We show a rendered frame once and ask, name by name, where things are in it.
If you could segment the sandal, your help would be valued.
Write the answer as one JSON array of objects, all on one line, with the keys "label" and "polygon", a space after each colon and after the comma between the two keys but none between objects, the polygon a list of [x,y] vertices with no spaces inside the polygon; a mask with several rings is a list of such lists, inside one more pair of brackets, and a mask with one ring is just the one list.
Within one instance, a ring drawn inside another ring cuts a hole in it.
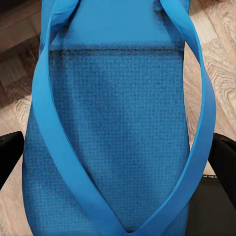
[{"label": "sandal", "polygon": [[[42,0],[22,192],[34,236],[185,236],[216,100],[191,0]],[[190,150],[185,42],[201,68]]]}]

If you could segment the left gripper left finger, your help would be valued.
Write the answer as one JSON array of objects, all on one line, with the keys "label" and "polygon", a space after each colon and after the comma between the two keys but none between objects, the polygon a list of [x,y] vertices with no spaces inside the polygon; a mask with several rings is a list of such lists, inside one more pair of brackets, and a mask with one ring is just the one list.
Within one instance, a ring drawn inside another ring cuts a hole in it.
[{"label": "left gripper left finger", "polygon": [[0,190],[22,156],[24,142],[21,131],[0,136]]}]

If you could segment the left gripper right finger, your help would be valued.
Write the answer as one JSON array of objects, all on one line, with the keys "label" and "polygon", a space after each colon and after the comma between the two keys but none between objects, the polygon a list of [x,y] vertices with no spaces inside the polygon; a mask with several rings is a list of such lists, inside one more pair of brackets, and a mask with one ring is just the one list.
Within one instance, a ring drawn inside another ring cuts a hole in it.
[{"label": "left gripper right finger", "polygon": [[236,210],[236,141],[214,133],[208,161]]}]

